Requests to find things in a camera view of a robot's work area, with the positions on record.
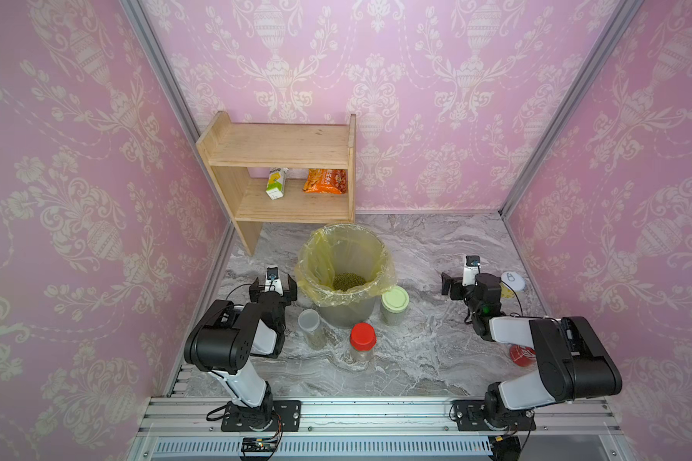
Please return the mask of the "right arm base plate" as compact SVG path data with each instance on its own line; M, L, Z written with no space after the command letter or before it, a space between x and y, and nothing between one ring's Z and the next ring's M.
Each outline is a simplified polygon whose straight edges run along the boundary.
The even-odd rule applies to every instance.
M503 405L492 407L478 400L452 401L449 419L457 425L459 431L534 431L534 411L507 410Z

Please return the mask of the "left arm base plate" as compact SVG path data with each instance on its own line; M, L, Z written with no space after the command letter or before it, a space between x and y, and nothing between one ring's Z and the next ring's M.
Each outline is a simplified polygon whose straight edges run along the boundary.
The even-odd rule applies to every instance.
M297 432L300 428L302 405L297 400L273 401L256 408L227 403L220 420L220 429L222 432Z

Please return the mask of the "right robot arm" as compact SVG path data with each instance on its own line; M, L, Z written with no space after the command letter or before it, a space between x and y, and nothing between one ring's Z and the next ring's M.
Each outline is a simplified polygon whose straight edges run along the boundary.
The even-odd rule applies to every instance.
M536 370L488 386L484 401L455 414L488 428L532 428L532 411L579 399L615 396L622 376L590 322L584 317L511 316L502 311L502 280L476 274L469 284L445 273L441 294L468 307L468 320L484 341L529 348Z

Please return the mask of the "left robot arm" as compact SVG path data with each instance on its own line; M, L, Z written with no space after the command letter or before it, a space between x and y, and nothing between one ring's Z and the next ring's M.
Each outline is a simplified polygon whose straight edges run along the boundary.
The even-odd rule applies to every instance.
M297 300L296 281L288 276L286 286L269 274L267 282L254 280L250 302L237 305L217 300L188 335L184 360L216 379L230 401L206 415L208 422L221 422L221 430L297 430L292 401L276 401L270 384L257 373L252 357L277 358L286 341L286 308Z

